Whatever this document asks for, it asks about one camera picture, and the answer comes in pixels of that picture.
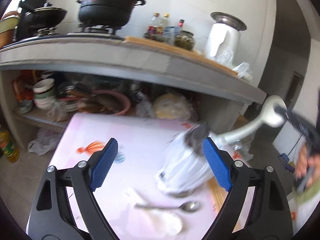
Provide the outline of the person's right hand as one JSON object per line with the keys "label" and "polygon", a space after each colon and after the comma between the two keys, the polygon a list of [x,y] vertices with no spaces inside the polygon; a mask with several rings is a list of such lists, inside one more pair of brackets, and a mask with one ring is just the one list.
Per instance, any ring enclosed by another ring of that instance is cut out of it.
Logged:
{"label": "person's right hand", "polygon": [[307,157],[307,146],[304,144],[298,155],[298,161],[296,164],[296,178],[302,178],[306,176],[307,169],[314,167],[315,170],[311,177],[306,182],[306,187],[310,187],[312,184],[314,184],[317,180],[319,180],[319,165],[320,165],[320,159],[319,159],[319,153],[316,153],[312,156]]}

